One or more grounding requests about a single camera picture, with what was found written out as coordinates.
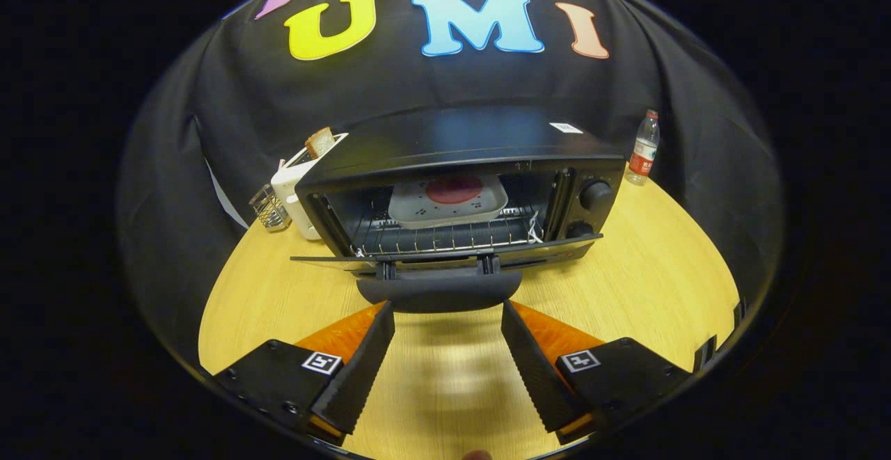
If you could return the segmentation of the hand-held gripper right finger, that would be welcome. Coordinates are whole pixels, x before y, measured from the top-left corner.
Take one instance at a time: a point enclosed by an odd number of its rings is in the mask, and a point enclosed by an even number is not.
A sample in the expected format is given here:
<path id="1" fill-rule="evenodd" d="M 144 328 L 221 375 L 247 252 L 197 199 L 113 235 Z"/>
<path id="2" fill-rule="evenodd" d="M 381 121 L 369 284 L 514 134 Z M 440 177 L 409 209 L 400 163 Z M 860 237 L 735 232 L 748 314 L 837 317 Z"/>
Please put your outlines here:
<path id="1" fill-rule="evenodd" d="M 544 428 L 563 445 L 614 434 L 691 376 L 633 338 L 604 342 L 516 301 L 504 302 L 500 331 Z"/>

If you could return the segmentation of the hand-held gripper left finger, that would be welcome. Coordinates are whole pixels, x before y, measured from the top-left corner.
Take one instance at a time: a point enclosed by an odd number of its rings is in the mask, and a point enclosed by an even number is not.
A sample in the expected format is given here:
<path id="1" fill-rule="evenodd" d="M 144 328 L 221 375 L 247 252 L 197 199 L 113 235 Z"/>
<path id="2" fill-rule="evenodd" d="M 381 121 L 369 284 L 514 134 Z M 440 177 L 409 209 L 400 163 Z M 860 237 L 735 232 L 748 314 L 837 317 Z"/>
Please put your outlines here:
<path id="1" fill-rule="evenodd" d="M 263 342 L 213 380 L 288 431 L 341 446 L 354 433 L 394 332 L 393 305 L 381 302 L 296 344 Z"/>

